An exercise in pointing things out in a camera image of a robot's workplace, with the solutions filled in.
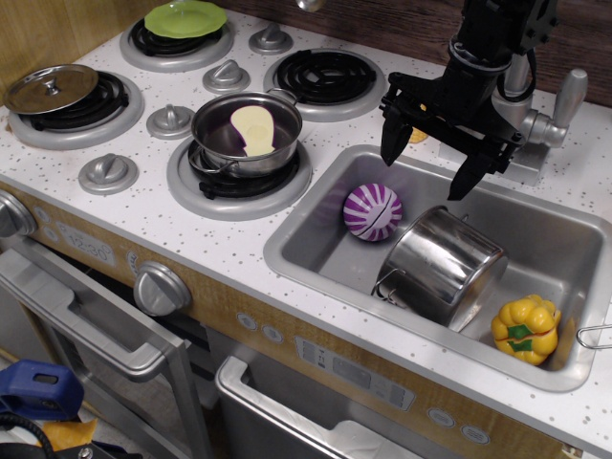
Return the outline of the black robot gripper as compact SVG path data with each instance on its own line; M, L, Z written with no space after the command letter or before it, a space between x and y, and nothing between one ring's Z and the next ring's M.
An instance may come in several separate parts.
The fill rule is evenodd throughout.
M507 169L523 138L492 105L512 51L499 43L486 49L480 39L452 38L448 55L444 73L434 79L389 75L381 101L381 157L393 165L417 127L467 156L448 192L449 201L461 201L487 174Z

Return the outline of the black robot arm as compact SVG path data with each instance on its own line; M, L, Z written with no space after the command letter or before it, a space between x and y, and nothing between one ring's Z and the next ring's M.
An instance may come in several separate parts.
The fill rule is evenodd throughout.
M533 60L556 25L554 1L465 2L442 76L389 75L381 102L384 163L392 165L420 130L466 156L449 187L451 201L462 200L485 175L504 172L526 138L497 112L492 96L502 91L513 57Z

